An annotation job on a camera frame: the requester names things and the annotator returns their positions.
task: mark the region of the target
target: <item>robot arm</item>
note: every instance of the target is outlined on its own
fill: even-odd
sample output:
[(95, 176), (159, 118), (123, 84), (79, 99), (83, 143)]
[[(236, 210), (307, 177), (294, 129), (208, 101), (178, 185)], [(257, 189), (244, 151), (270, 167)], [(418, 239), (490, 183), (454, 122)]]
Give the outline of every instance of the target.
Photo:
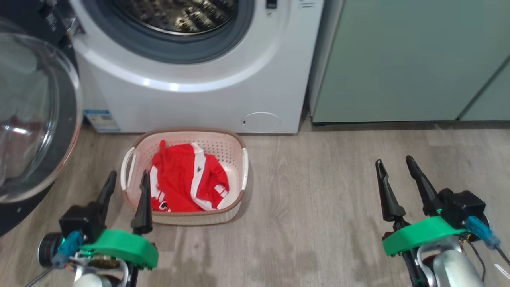
[[(482, 239), (490, 249), (500, 249), (499, 240), (487, 227), (485, 202), (468, 190), (453, 193), (443, 189), (437, 193), (411, 156), (406, 162), (417, 183), (423, 213), (429, 218), (412, 225), (403, 219), (405, 210), (396, 200), (383, 162), (378, 160), (375, 167), (382, 218), (393, 222), (393, 232), (382, 239), (386, 254), (403, 257), (413, 287), (484, 286), (473, 263), (462, 252), (461, 240)], [(430, 251), (437, 254), (425, 257)]]
[[(141, 196), (131, 221), (132, 233), (107, 229), (105, 225), (115, 181), (116, 173), (111, 172), (97, 201), (70, 207), (59, 220), (61, 232), (43, 238), (38, 257), (48, 269), (28, 286), (53, 269), (68, 268), (76, 273), (74, 287), (135, 287), (139, 270), (157, 267), (158, 251), (142, 237), (152, 231), (148, 172), (144, 172), (140, 183)], [(113, 276), (119, 272), (122, 278)]]

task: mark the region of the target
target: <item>laminate floor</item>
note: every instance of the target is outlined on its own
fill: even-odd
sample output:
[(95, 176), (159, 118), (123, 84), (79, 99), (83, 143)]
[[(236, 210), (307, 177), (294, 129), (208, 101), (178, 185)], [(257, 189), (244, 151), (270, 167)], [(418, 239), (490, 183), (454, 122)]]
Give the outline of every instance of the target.
[[(0, 281), (24, 286), (42, 272), (37, 246), (71, 204), (87, 204), (109, 171), (119, 172), (138, 135), (101, 135), (82, 129), (64, 172), (42, 203), (0, 238)], [(147, 237), (160, 251), (159, 267), (141, 272), (138, 286), (409, 286), (399, 257), (386, 257), (374, 163), (382, 159), (407, 221), (424, 218), (405, 165), (412, 155), (437, 190), (469, 189), (510, 254), (510, 130), (349, 130), (304, 127), (293, 136), (242, 136), (250, 175), (235, 219), (209, 227), (154, 225)], [(129, 229), (134, 213), (117, 185), (107, 225)], [(475, 243), (487, 266), (487, 286), (509, 286), (496, 269), (510, 268)], [(479, 262), (467, 248), (475, 266)], [(54, 271), (37, 286), (72, 286), (73, 274)]]

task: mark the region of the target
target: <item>white stripe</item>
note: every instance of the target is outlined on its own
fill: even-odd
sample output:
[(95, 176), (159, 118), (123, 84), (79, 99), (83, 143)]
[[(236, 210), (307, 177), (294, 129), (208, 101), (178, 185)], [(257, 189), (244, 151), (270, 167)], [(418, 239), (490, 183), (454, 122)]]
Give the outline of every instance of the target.
[(163, 202), (160, 204), (159, 209), (160, 210), (165, 210), (165, 207), (161, 207), (162, 205), (163, 205)]
[(214, 190), (217, 191), (221, 197), (225, 197), (228, 194), (228, 190), (226, 190), (225, 186), (221, 184), (217, 184), (214, 187)]
[(510, 279), (510, 275), (501, 267), (499, 264), (494, 264), (496, 268), (501, 272), (506, 278)]
[(161, 190), (158, 189), (158, 168), (152, 166), (149, 173), (150, 179), (150, 196), (154, 198), (158, 198), (161, 194)]
[(193, 169), (193, 180), (191, 181), (191, 199), (200, 206), (203, 210), (210, 211), (215, 210), (210, 201), (202, 200), (196, 197), (198, 192), (198, 186), (202, 181), (203, 168), (206, 166), (206, 155), (195, 142), (191, 144), (195, 153), (195, 164)]

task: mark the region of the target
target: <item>wire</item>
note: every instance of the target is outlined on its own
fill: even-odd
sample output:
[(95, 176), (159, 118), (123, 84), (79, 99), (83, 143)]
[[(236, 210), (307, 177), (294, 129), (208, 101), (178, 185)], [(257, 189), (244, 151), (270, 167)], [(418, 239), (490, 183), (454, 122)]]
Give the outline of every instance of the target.
[(466, 250), (464, 249), (464, 244), (462, 244), (462, 240), (460, 240), (461, 243), (461, 251), (462, 253), (466, 254)]
[(505, 253), (503, 252), (503, 250), (501, 250), (501, 247), (499, 247), (499, 245), (496, 245), (496, 250), (499, 252), (499, 254), (501, 255), (501, 257), (503, 257), (503, 260), (505, 260), (506, 264), (508, 264), (508, 266), (510, 266), (510, 260), (508, 259), (508, 257), (505, 255)]
[(69, 265), (69, 264), (67, 264), (67, 265), (65, 266), (65, 268), (66, 268), (67, 270), (69, 270), (69, 271), (76, 272), (76, 270), (74, 269), (74, 267), (73, 267), (73, 266), (71, 266), (71, 265)]
[(55, 267), (51, 267), (51, 268), (48, 268), (48, 269), (44, 270), (44, 272), (41, 273), (41, 275), (37, 276), (34, 280), (32, 280), (32, 282), (28, 283), (25, 287), (33, 286), (35, 283), (37, 283), (39, 280), (41, 280), (46, 275), (48, 275), (51, 271), (53, 271), (54, 268)]
[(481, 281), (483, 282), (485, 280), (485, 272), (486, 272), (485, 263), (483, 263), (483, 260), (481, 259), (480, 254), (478, 254), (478, 251), (476, 250), (474, 245), (469, 240), (467, 240), (467, 238), (465, 238), (465, 240), (469, 244), (469, 246), (471, 246), (471, 248), (473, 249), (473, 252), (475, 253), (478, 260), (480, 260), (481, 267), (482, 267)]

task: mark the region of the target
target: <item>red clothing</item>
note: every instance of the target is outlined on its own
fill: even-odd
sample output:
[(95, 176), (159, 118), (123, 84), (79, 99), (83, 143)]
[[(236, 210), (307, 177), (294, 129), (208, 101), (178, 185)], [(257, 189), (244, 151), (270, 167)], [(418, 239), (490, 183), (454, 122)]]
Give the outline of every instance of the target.
[(151, 188), (152, 209), (156, 211), (215, 210), (230, 189), (216, 157), (205, 154), (196, 143), (167, 148), (162, 140), (152, 165), (157, 168), (158, 182), (151, 184), (157, 187)]

